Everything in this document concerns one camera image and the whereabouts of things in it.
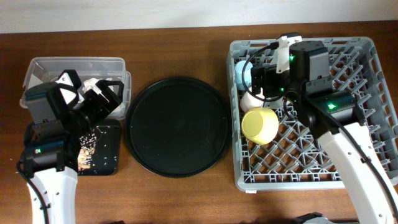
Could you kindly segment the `white paper napkin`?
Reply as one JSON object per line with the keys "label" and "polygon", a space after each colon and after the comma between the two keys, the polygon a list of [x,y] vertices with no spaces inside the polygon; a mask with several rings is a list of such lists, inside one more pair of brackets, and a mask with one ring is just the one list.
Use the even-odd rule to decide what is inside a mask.
{"label": "white paper napkin", "polygon": [[[98,95],[103,96],[101,90],[96,86],[96,83],[99,82],[101,79],[97,78],[90,78],[83,82],[84,87],[82,88],[83,92],[86,93],[88,90],[93,90]],[[113,110],[113,113],[120,113],[122,110],[125,109],[124,103],[121,103],[117,108]]]}

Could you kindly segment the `light pink plastic cup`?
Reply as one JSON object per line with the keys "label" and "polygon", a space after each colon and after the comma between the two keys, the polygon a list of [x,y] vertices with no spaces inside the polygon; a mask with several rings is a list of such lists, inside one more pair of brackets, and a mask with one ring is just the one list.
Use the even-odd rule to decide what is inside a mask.
{"label": "light pink plastic cup", "polygon": [[239,103],[240,108],[244,113],[254,108],[261,108],[263,107],[263,104],[264,102],[262,100],[258,100],[248,92],[245,92]]}

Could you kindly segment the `yellow plastic bowl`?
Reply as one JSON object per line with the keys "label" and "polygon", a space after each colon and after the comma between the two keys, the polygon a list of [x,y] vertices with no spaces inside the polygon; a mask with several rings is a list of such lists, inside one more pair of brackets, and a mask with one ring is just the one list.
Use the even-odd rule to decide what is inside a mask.
{"label": "yellow plastic bowl", "polygon": [[269,108],[254,108],[245,113],[241,130],[246,139],[258,144],[270,143],[277,135],[279,119]]}

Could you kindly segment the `light grey round plate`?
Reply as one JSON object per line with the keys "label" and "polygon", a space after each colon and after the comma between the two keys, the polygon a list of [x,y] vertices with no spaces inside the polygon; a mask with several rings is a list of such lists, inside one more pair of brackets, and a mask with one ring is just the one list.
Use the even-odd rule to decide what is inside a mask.
{"label": "light grey round plate", "polygon": [[273,110],[277,110],[279,108],[282,108],[284,105],[284,99],[283,98],[279,98],[276,101],[272,101],[269,103],[269,107]]}

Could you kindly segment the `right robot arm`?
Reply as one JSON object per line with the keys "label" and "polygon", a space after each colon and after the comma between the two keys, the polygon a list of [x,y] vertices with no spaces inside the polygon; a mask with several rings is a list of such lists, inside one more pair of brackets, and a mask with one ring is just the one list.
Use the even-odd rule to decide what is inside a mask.
{"label": "right robot arm", "polygon": [[285,98],[297,119],[328,154],[348,191],[361,223],[397,223],[397,192],[376,155],[364,113],[348,91],[337,90],[328,49],[320,41],[273,42],[283,64],[251,69],[247,93],[263,102]]}

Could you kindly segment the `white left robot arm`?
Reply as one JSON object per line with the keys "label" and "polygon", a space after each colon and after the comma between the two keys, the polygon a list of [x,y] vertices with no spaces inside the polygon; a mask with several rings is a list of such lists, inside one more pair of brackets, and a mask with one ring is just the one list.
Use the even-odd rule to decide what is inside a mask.
{"label": "white left robot arm", "polygon": [[25,93],[33,122],[16,168],[29,188],[33,223],[75,222],[80,138],[123,101],[123,82],[99,80],[96,86],[100,93],[88,90],[80,105],[77,96],[65,101],[62,90],[78,92],[63,83],[43,83]]}

